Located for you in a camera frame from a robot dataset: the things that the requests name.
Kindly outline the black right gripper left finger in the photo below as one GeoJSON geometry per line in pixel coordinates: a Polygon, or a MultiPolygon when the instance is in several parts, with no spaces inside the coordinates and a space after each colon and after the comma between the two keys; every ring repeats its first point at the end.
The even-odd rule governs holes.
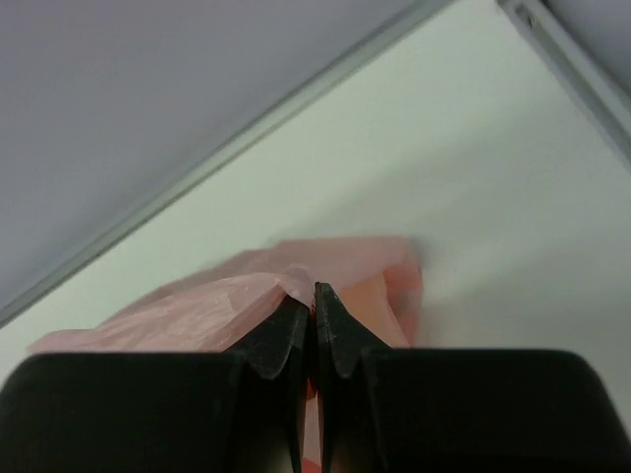
{"type": "Polygon", "coordinates": [[[5,472],[298,472],[308,308],[221,353],[51,353],[1,391],[5,472]]]}

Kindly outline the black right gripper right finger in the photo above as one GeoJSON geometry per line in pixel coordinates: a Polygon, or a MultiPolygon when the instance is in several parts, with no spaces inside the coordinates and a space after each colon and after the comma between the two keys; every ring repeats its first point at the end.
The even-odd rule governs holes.
{"type": "Polygon", "coordinates": [[[556,350],[396,349],[315,288],[326,472],[626,472],[596,371],[556,350]]]}

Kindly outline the pink floral plastic bag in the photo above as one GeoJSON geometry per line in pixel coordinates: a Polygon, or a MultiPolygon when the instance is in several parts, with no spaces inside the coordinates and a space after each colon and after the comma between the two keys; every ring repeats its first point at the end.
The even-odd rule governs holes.
{"type": "Polygon", "coordinates": [[[400,236],[299,239],[249,250],[169,283],[91,329],[43,336],[31,357],[51,353],[221,353],[285,299],[306,306],[307,391],[300,471],[321,465],[316,385],[316,286],[329,285],[347,311],[392,348],[410,345],[422,277],[400,236]]]}

